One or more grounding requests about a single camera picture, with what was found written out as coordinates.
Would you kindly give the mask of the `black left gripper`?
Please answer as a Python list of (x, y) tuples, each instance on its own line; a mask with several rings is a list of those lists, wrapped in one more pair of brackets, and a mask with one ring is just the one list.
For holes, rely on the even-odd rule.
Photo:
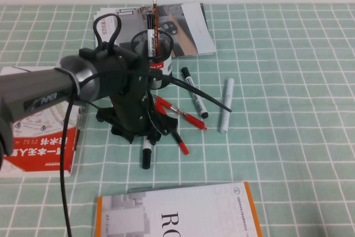
[(114, 47), (112, 53), (94, 49), (90, 62), (99, 77), (90, 81), (94, 87), (90, 100), (109, 97), (112, 108), (99, 108), (96, 119), (112, 126), (111, 133), (121, 136), (130, 144), (135, 136), (147, 132), (148, 140), (160, 140), (161, 136), (176, 131), (178, 120), (165, 114), (149, 118), (141, 100), (148, 90), (149, 62), (136, 53)]

